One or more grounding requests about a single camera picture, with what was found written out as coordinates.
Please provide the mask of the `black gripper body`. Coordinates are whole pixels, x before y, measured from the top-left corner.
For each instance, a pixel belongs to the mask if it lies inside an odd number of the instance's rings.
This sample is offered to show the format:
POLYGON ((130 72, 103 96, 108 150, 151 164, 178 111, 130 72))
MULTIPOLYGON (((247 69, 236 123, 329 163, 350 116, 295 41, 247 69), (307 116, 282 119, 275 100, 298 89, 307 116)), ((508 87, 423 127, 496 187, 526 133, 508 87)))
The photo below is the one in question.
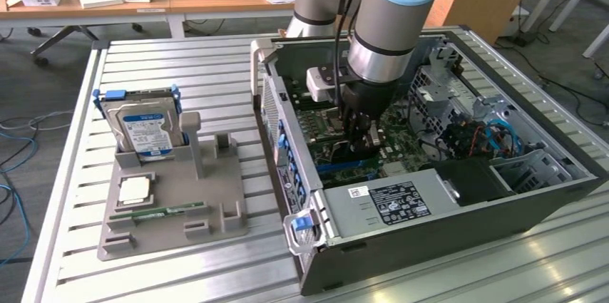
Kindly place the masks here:
POLYGON ((379 120, 393 102, 398 82, 374 83, 351 81, 342 88, 343 120, 353 115, 365 116, 369 120, 379 120))

